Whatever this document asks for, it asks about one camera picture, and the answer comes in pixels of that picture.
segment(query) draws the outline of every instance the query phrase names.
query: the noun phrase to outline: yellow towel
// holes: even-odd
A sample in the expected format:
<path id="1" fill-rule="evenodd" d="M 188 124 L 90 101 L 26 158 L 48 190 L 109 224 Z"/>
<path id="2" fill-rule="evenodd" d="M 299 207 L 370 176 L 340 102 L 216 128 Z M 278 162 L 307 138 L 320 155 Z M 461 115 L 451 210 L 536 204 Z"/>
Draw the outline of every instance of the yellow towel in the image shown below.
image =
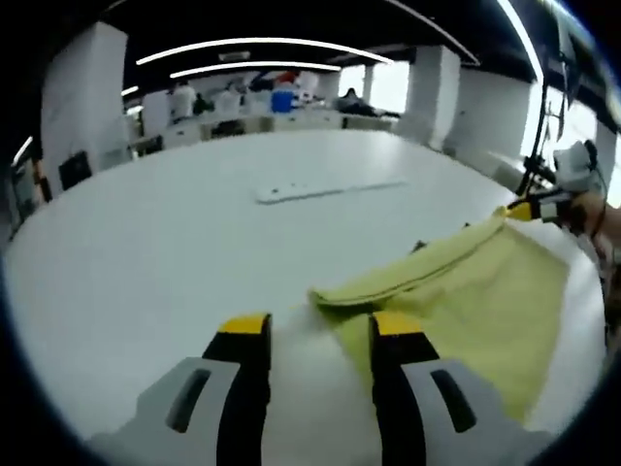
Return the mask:
<path id="1" fill-rule="evenodd" d="M 567 264 L 494 216 L 310 299 L 372 383 L 366 313 L 415 316 L 441 357 L 459 358 L 523 421 L 556 345 Z"/>

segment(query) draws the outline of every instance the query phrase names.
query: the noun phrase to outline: ceiling light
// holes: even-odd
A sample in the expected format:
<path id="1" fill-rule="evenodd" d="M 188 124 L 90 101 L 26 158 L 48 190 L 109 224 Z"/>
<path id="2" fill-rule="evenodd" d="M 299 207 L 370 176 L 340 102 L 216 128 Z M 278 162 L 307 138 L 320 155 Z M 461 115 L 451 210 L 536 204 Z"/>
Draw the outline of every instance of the ceiling light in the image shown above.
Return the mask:
<path id="1" fill-rule="evenodd" d="M 190 44 L 189 46 L 177 47 L 175 49 L 164 50 L 160 53 L 141 58 L 136 62 L 137 65 L 144 65 L 150 61 L 164 58 L 165 56 L 175 55 L 177 53 L 183 53 L 184 51 L 206 49 L 208 47 L 221 47 L 221 46 L 236 46 L 239 44 L 289 44 L 294 46 L 311 46 L 320 47 L 323 49 L 339 50 L 355 55 L 364 56 L 373 60 L 381 61 L 382 63 L 393 63 L 393 60 L 386 58 L 385 56 L 377 55 L 369 51 L 353 49 L 352 47 L 339 46 L 338 44 L 331 44 L 329 42 L 310 41 L 307 39 L 287 39 L 285 37 L 243 37 L 238 39 L 222 39 L 219 41 L 201 42 L 198 44 Z"/>
<path id="2" fill-rule="evenodd" d="M 26 142 L 23 143 L 21 145 L 21 147 L 19 148 L 19 150 L 16 153 L 16 156 L 13 157 L 13 165 L 17 165 L 17 162 L 19 161 L 19 158 L 23 155 L 24 152 L 26 152 L 26 149 L 28 149 L 28 146 L 30 146 L 30 143 L 32 143 L 32 136 L 30 136 L 28 139 L 26 139 Z"/>
<path id="3" fill-rule="evenodd" d="M 531 41 L 531 38 L 528 36 L 524 24 L 522 23 L 520 17 L 517 15 L 517 12 L 513 9 L 513 6 L 508 0 L 498 0 L 498 4 L 505 12 L 505 15 L 507 15 L 508 20 L 513 26 L 513 29 L 515 29 L 515 32 L 519 36 L 520 41 L 522 41 L 522 45 L 524 46 L 526 54 L 528 55 L 528 59 L 531 62 L 531 66 L 533 67 L 533 71 L 535 71 L 535 76 L 537 76 L 537 81 L 543 83 L 543 70 L 541 69 L 539 59 L 537 58 L 537 53 L 535 52 L 533 41 Z"/>
<path id="4" fill-rule="evenodd" d="M 136 92 L 138 90 L 138 87 L 136 85 L 133 85 L 131 87 L 126 88 L 125 90 L 123 90 L 120 95 L 122 97 L 125 97 L 127 94 L 131 94 L 132 92 Z"/>
<path id="5" fill-rule="evenodd" d="M 142 105 L 137 105 L 136 107 L 130 107 L 125 111 L 125 113 L 128 115 L 139 114 L 143 110 L 143 108 L 144 107 Z"/>
<path id="6" fill-rule="evenodd" d="M 428 26 L 432 27 L 433 29 L 435 29 L 436 31 L 440 32 L 446 39 L 448 39 L 457 49 L 461 50 L 464 54 L 466 54 L 468 56 L 468 58 L 470 60 L 473 61 L 473 64 L 476 66 L 480 66 L 481 62 L 478 61 L 478 58 L 476 58 L 474 56 L 474 54 L 469 51 L 468 49 L 466 49 L 466 47 L 459 42 L 457 39 L 455 39 L 453 36 L 451 36 L 448 32 L 446 32 L 444 29 L 442 29 L 441 27 L 439 27 L 437 24 L 435 24 L 433 21 L 431 21 L 430 19 L 428 19 L 427 17 L 423 16 L 422 14 L 420 14 L 417 10 L 414 10 L 413 8 L 410 8 L 407 5 L 404 5 L 403 3 L 397 1 L 397 0 L 385 0 L 386 2 L 394 5 L 397 8 L 400 8 L 401 10 L 403 10 L 404 12 L 409 13 L 410 15 L 412 15 L 413 17 L 416 17 L 417 19 L 420 19 L 421 21 L 423 21 L 425 24 L 427 24 Z"/>
<path id="7" fill-rule="evenodd" d="M 192 70 L 179 71 L 173 73 L 171 78 L 180 78 L 181 76 L 196 75 L 208 71 L 231 70 L 235 68 L 312 68 L 315 70 L 341 71 L 340 66 L 322 65 L 320 63 L 304 63 L 301 61 L 242 61 L 240 63 L 226 63 L 222 65 L 205 66 L 203 68 L 194 68 Z"/>

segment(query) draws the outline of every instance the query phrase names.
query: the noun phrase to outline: white tabletop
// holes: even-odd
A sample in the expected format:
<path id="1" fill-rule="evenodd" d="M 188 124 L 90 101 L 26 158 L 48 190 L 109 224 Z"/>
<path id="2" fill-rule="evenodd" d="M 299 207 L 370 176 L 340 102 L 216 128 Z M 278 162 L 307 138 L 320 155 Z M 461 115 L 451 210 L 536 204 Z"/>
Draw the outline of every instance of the white tabletop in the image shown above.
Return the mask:
<path id="1" fill-rule="evenodd" d="M 271 183 L 394 178 L 410 183 L 253 200 Z M 87 438 L 127 421 L 136 397 L 199 356 L 228 317 L 271 311 L 264 459 L 372 464 L 380 442 L 371 400 L 316 316 L 292 308 L 311 285 L 338 285 L 512 199 L 477 172 L 380 132 L 259 134 L 166 150 L 79 184 L 26 221 L 6 255 L 17 334 L 53 403 Z M 558 431 L 604 355 L 598 276 L 554 226 L 518 227 L 571 264 L 559 345 L 530 422 Z"/>

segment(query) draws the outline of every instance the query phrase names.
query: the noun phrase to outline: desk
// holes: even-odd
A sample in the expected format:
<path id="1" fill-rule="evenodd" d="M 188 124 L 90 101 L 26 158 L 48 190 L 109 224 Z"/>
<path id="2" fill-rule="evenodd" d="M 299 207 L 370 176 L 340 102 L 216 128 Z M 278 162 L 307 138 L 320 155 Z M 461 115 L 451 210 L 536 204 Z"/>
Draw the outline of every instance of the desk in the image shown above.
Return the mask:
<path id="1" fill-rule="evenodd" d="M 410 184 L 273 206 L 253 199 L 272 183 L 394 178 Z M 343 283 L 512 199 L 454 160 L 377 131 L 257 134 L 157 153 L 79 184 L 19 231 L 6 256 L 16 331 L 53 403 L 90 437 L 127 421 L 136 397 L 200 355 L 222 321 L 271 310 L 266 464 L 378 464 L 371 400 L 333 335 L 292 308 L 310 285 Z M 600 285 L 554 226 L 519 227 L 571 264 L 530 422 L 558 431 L 598 378 Z"/>

